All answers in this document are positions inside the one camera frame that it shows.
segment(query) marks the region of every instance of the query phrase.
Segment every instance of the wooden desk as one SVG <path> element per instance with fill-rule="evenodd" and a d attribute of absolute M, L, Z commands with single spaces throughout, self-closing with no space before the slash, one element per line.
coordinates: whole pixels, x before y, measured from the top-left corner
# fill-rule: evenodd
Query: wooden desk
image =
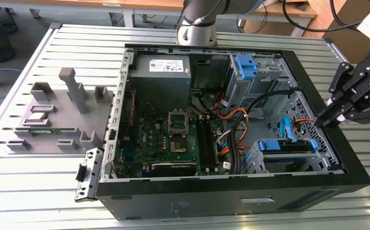
<path fill-rule="evenodd" d="M 302 26 L 307 27 L 312 18 L 316 17 L 316 12 L 308 6 L 304 11 L 294 8 L 294 4 L 287 4 L 287 12 L 292 20 Z M 135 13 L 172 15 L 179 16 L 183 8 L 183 0 L 125 0 L 123 5 L 124 19 L 132 19 Z M 217 18 L 262 21 L 266 10 L 260 8 L 258 11 L 247 14 L 225 14 L 217 15 Z M 287 22 L 282 13 L 282 3 L 275 3 L 267 6 L 267 21 Z M 298 28 L 292 30 L 291 36 L 302 36 L 303 31 Z"/>
<path fill-rule="evenodd" d="M 0 0 L 0 7 L 23 7 L 28 9 L 63 9 L 87 12 L 113 12 L 124 16 L 125 27 L 133 27 L 135 14 L 156 14 L 179 16 L 183 8 L 183 0 Z M 268 22 L 287 22 L 280 4 L 275 3 L 267 6 Z M 302 26 L 307 26 L 316 13 L 308 7 L 306 11 L 295 9 L 287 5 L 290 17 Z M 262 21 L 264 9 L 247 14 L 217 15 L 217 18 Z M 303 31 L 294 29 L 291 36 L 302 36 Z"/>
<path fill-rule="evenodd" d="M 299 25 L 307 27 L 311 19 L 315 19 L 315 17 L 316 17 L 316 12 L 314 11 L 314 9 L 310 6 L 307 6 L 304 11 L 296 9 L 295 7 L 296 7 L 296 3 L 287 3 L 286 4 L 286 9 L 287 9 L 287 12 L 288 12 L 288 16 L 290 17 L 296 17 L 298 20 L 296 19 L 292 19 L 292 20 Z M 279 17 L 283 18 L 282 3 L 280 2 L 274 3 L 270 6 L 267 6 L 267 11 L 268 11 L 268 15 L 275 15 L 275 16 L 279 16 Z M 260 8 L 252 14 L 262 14 L 263 15 L 264 14 L 264 9 Z M 256 30 L 260 27 L 260 22 L 262 22 L 262 20 L 259 20 L 259 21 L 247 20 L 246 23 L 244 23 L 244 31 L 247 33 L 256 32 Z M 296 27 L 294 27 L 287 22 L 287 20 L 284 20 L 283 23 L 267 20 L 266 27 L 260 30 L 259 34 L 302 36 L 303 31 L 300 29 L 298 29 Z"/>

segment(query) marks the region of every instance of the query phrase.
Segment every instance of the label on case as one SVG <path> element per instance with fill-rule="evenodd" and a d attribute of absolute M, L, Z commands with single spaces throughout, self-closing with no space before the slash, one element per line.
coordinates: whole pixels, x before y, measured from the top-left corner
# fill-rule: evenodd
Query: label on case
<path fill-rule="evenodd" d="M 149 72 L 183 72 L 181 60 L 151 60 L 148 63 Z"/>
<path fill-rule="evenodd" d="M 228 162 L 224 161 L 224 162 L 223 162 L 223 168 L 224 168 L 224 169 L 229 169 L 229 166 L 231 166 L 231 163 L 228 163 Z"/>

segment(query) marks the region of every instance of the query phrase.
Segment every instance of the blue plastic latch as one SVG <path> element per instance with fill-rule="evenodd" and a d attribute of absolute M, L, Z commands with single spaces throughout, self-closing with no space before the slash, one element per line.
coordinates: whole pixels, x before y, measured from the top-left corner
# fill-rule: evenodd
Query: blue plastic latch
<path fill-rule="evenodd" d="M 259 149 L 260 149 L 260 151 L 266 150 L 264 144 L 260 141 L 259 141 Z"/>
<path fill-rule="evenodd" d="M 248 155 L 247 155 L 247 157 L 246 157 L 246 159 L 244 159 L 244 161 L 243 161 L 243 163 L 241 163 L 241 165 L 240 165 L 240 169 L 243 169 L 243 168 L 246 167 L 246 165 L 247 165 L 250 159 L 251 159 L 251 152 L 248 153 Z"/>
<path fill-rule="evenodd" d="M 292 142 L 296 142 L 296 139 L 292 134 L 292 127 L 291 127 L 291 121 L 290 118 L 282 117 L 280 121 L 280 135 L 282 138 L 286 138 L 286 132 L 287 132 L 287 137 L 291 139 Z"/>
<path fill-rule="evenodd" d="M 316 143 L 316 140 L 311 139 L 311 140 L 310 140 L 310 143 L 311 143 L 311 145 L 312 145 L 314 151 L 316 151 L 316 150 L 318 150 L 318 143 Z"/>
<path fill-rule="evenodd" d="M 256 62 L 252 59 L 251 54 L 250 55 L 236 55 L 236 64 L 237 68 L 241 71 L 241 79 L 251 80 L 254 79 L 256 75 Z"/>
<path fill-rule="evenodd" d="M 266 146 L 266 150 L 268 151 L 280 150 L 280 145 L 276 140 L 262 140 L 262 142 Z"/>

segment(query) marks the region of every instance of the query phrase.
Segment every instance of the metal bracket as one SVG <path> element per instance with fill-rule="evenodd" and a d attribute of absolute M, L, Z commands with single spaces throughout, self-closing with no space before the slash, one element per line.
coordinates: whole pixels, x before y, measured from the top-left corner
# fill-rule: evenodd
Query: metal bracket
<path fill-rule="evenodd" d="M 79 181 L 75 193 L 75 202 L 95 201 L 96 185 L 100 176 L 104 150 L 93 148 L 87 151 L 84 161 L 79 165 L 76 180 Z"/>

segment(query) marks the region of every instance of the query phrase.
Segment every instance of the motherboard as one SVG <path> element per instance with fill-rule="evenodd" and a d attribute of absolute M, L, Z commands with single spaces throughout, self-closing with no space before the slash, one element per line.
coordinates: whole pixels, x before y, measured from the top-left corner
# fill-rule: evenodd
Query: motherboard
<path fill-rule="evenodd" d="M 221 130 L 216 118 L 177 109 L 168 116 L 141 116 L 137 122 L 133 148 L 121 149 L 117 177 L 225 174 L 213 143 Z"/>

